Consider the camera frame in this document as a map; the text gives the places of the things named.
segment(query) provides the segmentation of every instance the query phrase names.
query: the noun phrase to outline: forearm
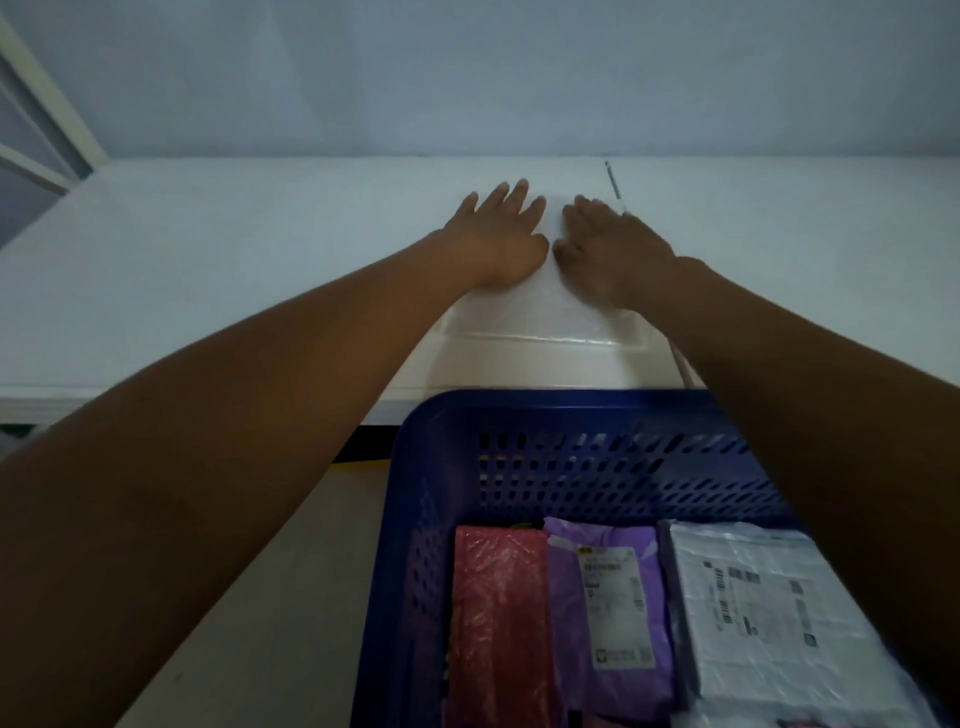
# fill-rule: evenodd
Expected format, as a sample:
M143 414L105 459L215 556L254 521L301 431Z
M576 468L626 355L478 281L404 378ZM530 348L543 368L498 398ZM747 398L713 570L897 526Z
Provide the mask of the forearm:
M699 261L679 259L637 294L636 309L704 379L875 623L932 679L955 666L944 574L960 525L960 390ZM891 589L892 577L907 581Z
M421 242L167 357L0 465L0 722L118 718L475 276Z

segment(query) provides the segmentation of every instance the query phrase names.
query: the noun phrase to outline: blue plastic basket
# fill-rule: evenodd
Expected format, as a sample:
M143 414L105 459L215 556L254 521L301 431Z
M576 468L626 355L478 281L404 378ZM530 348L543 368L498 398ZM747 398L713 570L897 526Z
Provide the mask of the blue plastic basket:
M559 516L792 524L705 391L464 391L394 445L353 726L439 728L453 530Z

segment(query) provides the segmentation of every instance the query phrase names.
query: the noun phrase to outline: white label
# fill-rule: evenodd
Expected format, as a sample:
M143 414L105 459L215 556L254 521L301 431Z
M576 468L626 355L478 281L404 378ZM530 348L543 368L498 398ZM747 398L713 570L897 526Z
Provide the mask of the white label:
M772 655L778 647L793 654L820 650L811 616L819 611L819 600L809 579L759 574L719 559L703 564L718 632L758 640L773 648Z
M629 546L580 546L590 647L595 669L649 669L657 664L647 626L647 599Z

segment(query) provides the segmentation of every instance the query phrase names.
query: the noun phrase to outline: purple package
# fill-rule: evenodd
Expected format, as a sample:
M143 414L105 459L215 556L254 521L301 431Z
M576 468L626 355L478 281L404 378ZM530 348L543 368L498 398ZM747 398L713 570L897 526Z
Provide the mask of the purple package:
M656 528L547 518L543 530L550 536L554 671L564 713L668 717L673 650Z

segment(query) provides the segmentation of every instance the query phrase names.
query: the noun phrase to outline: skin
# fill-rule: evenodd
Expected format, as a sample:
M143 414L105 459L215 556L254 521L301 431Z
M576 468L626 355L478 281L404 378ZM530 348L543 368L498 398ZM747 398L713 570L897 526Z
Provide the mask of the skin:
M526 183L508 192L168 356L0 463L0 724L116 721L444 311L543 263L544 201L521 212ZM871 618L945 686L960 392L675 257L636 218L582 198L564 217L571 284L679 345Z

